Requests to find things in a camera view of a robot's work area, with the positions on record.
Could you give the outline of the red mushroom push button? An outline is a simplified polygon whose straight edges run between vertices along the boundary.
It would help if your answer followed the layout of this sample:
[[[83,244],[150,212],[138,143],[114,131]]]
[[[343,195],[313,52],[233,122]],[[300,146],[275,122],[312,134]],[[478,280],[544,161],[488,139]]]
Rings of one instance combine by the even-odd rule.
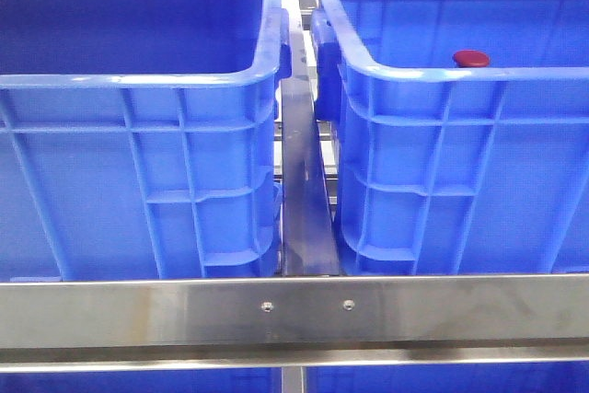
[[[491,58],[487,53],[472,49],[455,52],[453,60],[460,68],[483,68],[487,67],[491,62]]]

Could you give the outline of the right blue plastic crate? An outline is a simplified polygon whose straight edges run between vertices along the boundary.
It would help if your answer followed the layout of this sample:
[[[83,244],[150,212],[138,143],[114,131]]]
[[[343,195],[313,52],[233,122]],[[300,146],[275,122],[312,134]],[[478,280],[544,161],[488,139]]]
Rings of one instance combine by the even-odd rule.
[[[313,37],[345,272],[587,271],[588,0],[319,0]]]

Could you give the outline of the blue plastic crate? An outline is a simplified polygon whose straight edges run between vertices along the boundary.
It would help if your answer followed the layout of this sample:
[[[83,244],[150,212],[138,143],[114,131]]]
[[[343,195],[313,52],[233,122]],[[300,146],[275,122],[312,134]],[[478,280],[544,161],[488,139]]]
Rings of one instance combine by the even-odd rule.
[[[267,277],[281,0],[1,0],[1,278]]]
[[[588,0],[319,0],[313,37],[345,272],[587,271]]]

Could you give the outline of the left blue plastic crate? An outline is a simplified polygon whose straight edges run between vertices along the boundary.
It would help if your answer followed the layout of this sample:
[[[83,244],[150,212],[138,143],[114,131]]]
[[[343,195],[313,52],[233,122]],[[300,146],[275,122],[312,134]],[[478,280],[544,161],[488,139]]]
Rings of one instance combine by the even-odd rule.
[[[1,0],[1,278],[267,277],[281,0]]]

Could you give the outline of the steel centre divider bar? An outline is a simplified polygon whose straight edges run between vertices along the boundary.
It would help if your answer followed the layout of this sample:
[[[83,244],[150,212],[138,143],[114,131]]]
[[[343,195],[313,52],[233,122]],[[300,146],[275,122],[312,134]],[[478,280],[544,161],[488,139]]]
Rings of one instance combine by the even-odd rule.
[[[315,119],[303,20],[312,0],[283,0],[289,13],[292,74],[281,84],[283,274],[340,273]]]

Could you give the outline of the lower left blue crate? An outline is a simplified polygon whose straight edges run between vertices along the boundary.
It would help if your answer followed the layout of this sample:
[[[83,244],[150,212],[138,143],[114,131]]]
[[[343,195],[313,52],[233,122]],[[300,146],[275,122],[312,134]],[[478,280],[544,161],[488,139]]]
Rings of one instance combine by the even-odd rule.
[[[6,373],[3,392],[278,392],[273,368]]]

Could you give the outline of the lower right blue crate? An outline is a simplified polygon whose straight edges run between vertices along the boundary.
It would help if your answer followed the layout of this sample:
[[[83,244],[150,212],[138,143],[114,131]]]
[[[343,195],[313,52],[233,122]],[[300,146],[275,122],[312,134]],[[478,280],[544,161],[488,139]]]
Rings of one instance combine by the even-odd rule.
[[[309,392],[586,392],[587,362],[309,368]]]

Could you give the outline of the steel front shelf rail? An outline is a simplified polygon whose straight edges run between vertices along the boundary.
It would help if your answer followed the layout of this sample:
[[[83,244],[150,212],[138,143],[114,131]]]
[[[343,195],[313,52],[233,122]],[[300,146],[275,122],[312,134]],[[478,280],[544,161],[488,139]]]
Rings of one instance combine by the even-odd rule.
[[[5,283],[8,373],[583,361],[588,278]]]

